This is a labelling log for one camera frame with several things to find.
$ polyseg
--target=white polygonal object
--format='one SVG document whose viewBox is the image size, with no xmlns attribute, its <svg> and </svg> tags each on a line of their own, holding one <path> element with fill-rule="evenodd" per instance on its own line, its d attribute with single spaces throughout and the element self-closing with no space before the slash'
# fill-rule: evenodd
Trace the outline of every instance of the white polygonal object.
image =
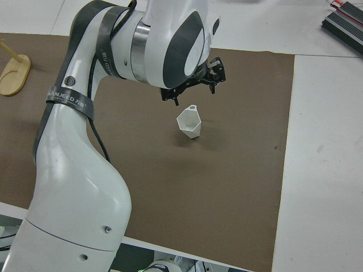
<svg viewBox="0 0 363 272">
<path fill-rule="evenodd" d="M 190 139 L 200 135 L 202 121 L 200 120 L 197 106 L 190 105 L 176 118 L 179 129 L 184 132 Z"/>
</svg>

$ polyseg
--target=brown mat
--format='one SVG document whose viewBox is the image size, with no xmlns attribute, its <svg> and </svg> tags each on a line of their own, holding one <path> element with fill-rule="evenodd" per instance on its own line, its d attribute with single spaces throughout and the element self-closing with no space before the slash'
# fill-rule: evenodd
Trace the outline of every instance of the brown mat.
<svg viewBox="0 0 363 272">
<path fill-rule="evenodd" d="M 36 174 L 33 139 L 68 38 L 0 37 L 32 60 L 23 90 L 0 97 L 0 201 L 27 208 Z M 100 84 L 95 124 L 132 197 L 126 235 L 271 271 L 294 56 L 221 49 L 210 56 L 222 58 L 227 81 L 215 95 L 207 86 L 186 90 L 179 107 L 146 84 L 113 78 Z M 8 60 L 0 53 L 0 67 Z M 202 119 L 193 140 L 176 123 L 191 104 Z"/>
</svg>

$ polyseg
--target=white table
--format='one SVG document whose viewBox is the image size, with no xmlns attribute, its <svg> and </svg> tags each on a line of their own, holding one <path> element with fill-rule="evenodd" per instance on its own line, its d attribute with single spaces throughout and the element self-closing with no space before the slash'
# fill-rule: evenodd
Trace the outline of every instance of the white table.
<svg viewBox="0 0 363 272">
<path fill-rule="evenodd" d="M 88 1 L 74 2 L 0 0 L 0 32 L 68 35 Z M 363 271 L 363 59 L 321 30 L 328 0 L 209 3 L 222 15 L 213 47 L 296 55 L 272 271 Z M 363 0 L 351 3 L 363 9 Z M 0 214 L 25 213 L 0 203 Z"/>
</svg>

